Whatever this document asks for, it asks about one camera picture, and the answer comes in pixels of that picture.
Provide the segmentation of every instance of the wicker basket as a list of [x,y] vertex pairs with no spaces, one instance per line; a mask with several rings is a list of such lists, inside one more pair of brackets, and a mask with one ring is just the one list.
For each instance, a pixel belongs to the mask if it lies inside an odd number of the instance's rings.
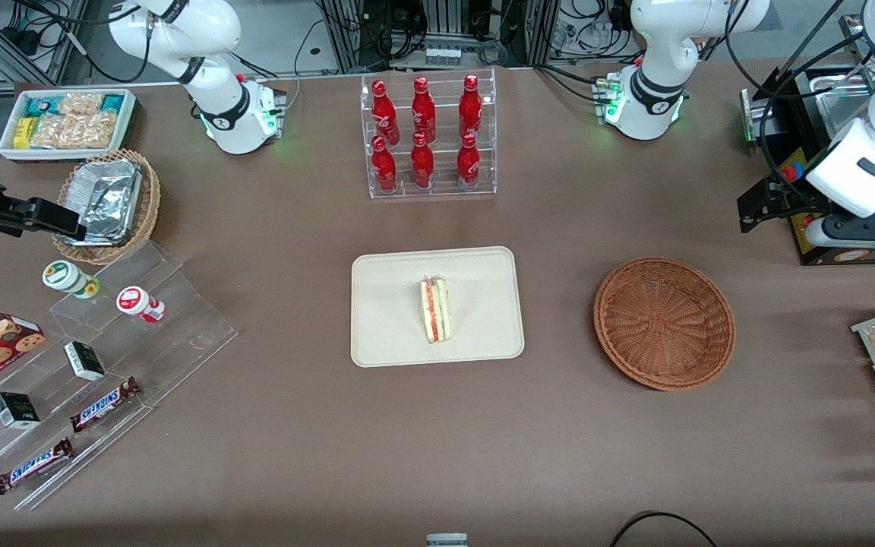
[[624,374],[665,391],[701,387],[725,369],[735,322],[718,287],[679,260],[621,264],[600,285],[593,325]]
[[[141,243],[150,238],[150,233],[153,232],[153,225],[157,222],[157,208],[160,207],[160,181],[157,180],[157,173],[153,172],[153,169],[150,168],[148,160],[145,160],[139,153],[131,150],[104,153],[102,156],[90,158],[86,163],[112,162],[113,160],[131,160],[144,170],[140,197],[137,198],[137,211],[134,214],[134,228],[131,239],[125,245],[119,247],[74,247],[60,242],[56,236],[53,236],[53,245],[59,249],[63,256],[70,260],[105,266],[105,264],[110,264],[115,258],[127,252],[128,249],[141,245]],[[76,169],[73,169],[70,176],[66,177],[66,184],[59,191],[60,204],[66,201],[66,193],[69,191],[74,173],[76,173]]]

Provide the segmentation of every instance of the acrylic bottle rack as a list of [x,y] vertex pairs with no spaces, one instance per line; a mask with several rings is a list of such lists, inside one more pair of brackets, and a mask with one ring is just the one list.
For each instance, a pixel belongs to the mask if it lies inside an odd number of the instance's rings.
[[[479,77],[479,94],[482,96],[482,128],[477,132],[475,148],[479,150],[482,161],[479,163],[479,182],[475,190],[463,191],[458,187],[458,151],[461,150],[461,134],[458,129],[458,103],[464,91],[465,76],[475,74]],[[497,189],[496,153],[498,148],[495,72],[493,70],[449,70],[427,72],[428,89],[434,97],[437,111],[437,140],[431,143],[434,152],[434,183],[430,189],[422,190],[414,184],[410,152],[413,150],[414,122],[410,106],[414,100],[413,76],[404,73],[374,74],[362,77],[360,110],[362,132],[364,132],[364,153],[367,157],[367,180],[371,198],[427,198],[448,196],[472,196],[473,194],[495,194]],[[374,94],[371,83],[383,80],[387,84],[387,94],[396,107],[396,125],[400,130],[400,142],[389,147],[396,160],[396,193],[385,194],[380,191],[374,177],[371,156],[371,139],[376,135],[374,126]]]
[[[51,449],[63,437],[69,437],[75,451],[73,460],[53,464],[3,495],[15,509],[32,509],[45,501],[236,336],[180,267],[152,242],[119,258],[96,274],[100,294],[86,301],[67,296],[38,319],[46,342],[0,374],[0,391],[28,395],[41,420],[27,432],[0,422],[0,474]],[[164,302],[164,319],[152,324],[119,312],[115,298],[128,285],[139,285]],[[70,340],[93,347],[106,369],[102,380],[86,381],[73,374],[63,350]],[[73,433],[70,416],[131,376],[143,389],[141,394]]]

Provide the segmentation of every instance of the bottle cap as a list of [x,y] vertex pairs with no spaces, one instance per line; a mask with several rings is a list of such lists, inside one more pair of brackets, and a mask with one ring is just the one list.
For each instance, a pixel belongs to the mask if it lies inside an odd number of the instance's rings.
[[383,80],[374,80],[371,89],[374,90],[375,97],[383,97],[387,94],[387,85],[383,83]]

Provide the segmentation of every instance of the brown table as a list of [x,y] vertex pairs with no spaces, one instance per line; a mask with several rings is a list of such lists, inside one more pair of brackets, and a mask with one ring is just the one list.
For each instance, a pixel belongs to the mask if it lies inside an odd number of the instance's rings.
[[[604,545],[653,508],[722,545],[875,545],[875,377],[848,332],[875,315],[875,267],[800,267],[780,222],[739,233],[735,198],[765,171],[742,77],[699,67],[653,142],[531,70],[498,77],[499,194],[430,204],[369,200],[357,77],[306,80],[285,138],[243,157],[180,87],[137,87],[131,146],[163,184],[153,239],[243,332],[39,509],[0,498],[0,545]],[[0,180],[53,197],[69,169],[3,162]],[[482,245],[514,251],[521,357],[351,363],[355,258]],[[603,277],[657,254],[733,308],[738,346],[708,387],[641,387],[593,333]],[[56,257],[48,236],[0,235],[0,311],[58,300],[39,282]],[[647,520],[621,545],[696,542]]]

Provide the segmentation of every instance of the coca-cola bottle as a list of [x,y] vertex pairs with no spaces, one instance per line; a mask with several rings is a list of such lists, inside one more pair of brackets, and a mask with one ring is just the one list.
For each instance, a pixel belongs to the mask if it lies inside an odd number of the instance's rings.
[[434,182],[434,153],[428,146],[428,139],[423,132],[414,134],[414,149],[410,152],[410,163],[414,166],[414,184],[427,190]]
[[438,119],[426,77],[414,77],[414,103],[410,105],[410,112],[414,115],[414,131],[422,132],[427,142],[434,142],[438,138]]
[[393,162],[393,155],[387,150],[387,142],[382,136],[374,135],[371,144],[374,146],[371,163],[374,164],[374,177],[380,191],[393,194],[396,191],[396,163]]
[[479,77],[469,74],[465,76],[465,93],[461,94],[458,103],[459,133],[465,138],[469,132],[479,134],[482,128],[482,96],[479,96]]
[[383,80],[375,80],[371,85],[374,90],[374,125],[377,134],[387,139],[387,144],[396,146],[400,142],[400,130],[396,128],[396,108],[387,96],[387,86]]
[[466,134],[461,139],[461,150],[458,151],[458,188],[475,190],[479,184],[480,160],[482,157],[475,149],[475,134]]

